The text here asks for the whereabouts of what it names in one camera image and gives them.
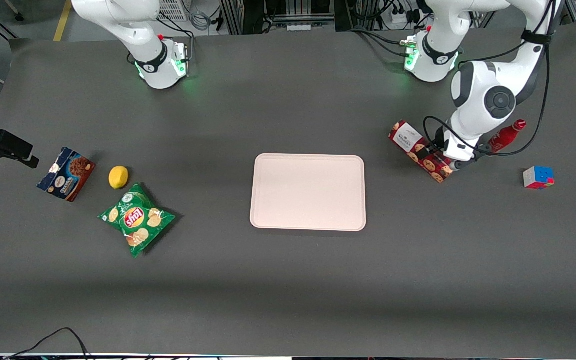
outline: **bag of chips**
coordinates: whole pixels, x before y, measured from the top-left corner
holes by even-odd
[[[154,207],[144,189],[135,184],[117,205],[98,218],[123,233],[132,257],[136,258],[175,219],[175,215]]]

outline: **green led light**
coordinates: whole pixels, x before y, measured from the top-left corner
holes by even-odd
[[[459,52],[457,51],[457,53],[454,56],[454,60],[452,60],[452,64],[450,65],[450,70],[453,70],[455,68],[455,63],[457,63],[458,57],[459,57]]]
[[[406,64],[404,65],[404,68],[407,71],[413,71],[413,69],[415,68],[415,64],[417,63],[417,59],[419,58],[419,50],[414,50],[412,54],[408,55],[409,59],[406,60]]]
[[[186,76],[186,71],[181,61],[170,59],[170,64],[174,64],[174,71],[176,71],[176,74],[179,75],[179,77]]]
[[[139,77],[144,79],[144,74],[142,73],[142,69],[139,68],[139,65],[137,63],[134,63],[134,66],[135,66],[135,68],[137,68],[137,71],[139,71]]]

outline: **yellow floor line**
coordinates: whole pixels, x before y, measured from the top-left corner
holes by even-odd
[[[57,31],[55,31],[52,41],[62,41],[64,30],[66,30],[66,23],[68,23],[68,16],[71,14],[71,7],[73,7],[71,0],[66,0],[66,3],[63,5],[61,17],[59,18],[59,23],[57,24]]]

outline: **gray table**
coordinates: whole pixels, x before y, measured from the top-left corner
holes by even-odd
[[[473,30],[464,47],[491,55],[520,33]],[[576,23],[551,48],[534,145],[443,184],[386,136],[448,118],[450,83],[415,80],[356,34],[201,38],[192,76],[164,91],[118,42],[12,46],[0,128],[42,162],[0,161],[0,352],[71,326],[96,353],[576,358]],[[513,116],[528,120],[517,146],[543,85]],[[35,188],[62,146],[98,164],[74,203]],[[362,157],[366,228],[252,227],[265,152]],[[119,164],[183,215],[137,259],[96,218],[121,197],[106,182]],[[532,166],[556,185],[524,189]],[[42,349],[78,351],[68,335]]]

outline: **bottle cap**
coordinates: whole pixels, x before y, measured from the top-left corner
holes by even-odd
[[[512,129],[517,130],[517,132],[520,132],[525,127],[526,127],[526,121],[523,121],[521,119],[515,121],[514,124],[512,125]]]

